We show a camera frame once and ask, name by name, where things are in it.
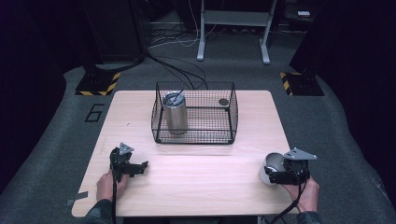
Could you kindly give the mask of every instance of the black mesh basket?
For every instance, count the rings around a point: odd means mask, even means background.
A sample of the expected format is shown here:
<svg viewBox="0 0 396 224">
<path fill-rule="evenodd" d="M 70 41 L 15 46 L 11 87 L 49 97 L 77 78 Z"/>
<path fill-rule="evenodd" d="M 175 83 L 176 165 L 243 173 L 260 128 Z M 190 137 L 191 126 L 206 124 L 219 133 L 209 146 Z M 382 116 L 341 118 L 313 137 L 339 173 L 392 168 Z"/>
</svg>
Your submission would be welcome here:
<svg viewBox="0 0 396 224">
<path fill-rule="evenodd" d="M 163 97 L 169 92 L 185 96 L 187 129 L 173 134 L 165 120 Z M 232 144 L 238 125 L 238 104 L 232 82 L 158 82 L 152 109 L 154 140 L 163 144 Z"/>
</svg>

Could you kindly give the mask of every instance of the wooden tabletop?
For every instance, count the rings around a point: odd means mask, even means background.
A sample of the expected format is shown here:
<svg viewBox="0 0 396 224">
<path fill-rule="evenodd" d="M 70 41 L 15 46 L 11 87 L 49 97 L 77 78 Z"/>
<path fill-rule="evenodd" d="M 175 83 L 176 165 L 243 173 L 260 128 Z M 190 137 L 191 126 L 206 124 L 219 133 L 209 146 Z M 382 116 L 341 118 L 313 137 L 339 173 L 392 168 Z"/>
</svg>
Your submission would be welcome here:
<svg viewBox="0 0 396 224">
<path fill-rule="evenodd" d="M 280 186 L 259 178 L 265 156 L 290 150 L 269 91 L 236 91 L 238 128 L 231 145 L 170 145 L 154 142 L 155 91 L 117 91 L 72 214 L 84 217 L 96 203 L 96 182 L 108 171 L 120 142 L 133 147 L 130 163 L 148 161 L 117 201 L 120 217 L 234 216 L 276 214 L 290 205 Z"/>
</svg>

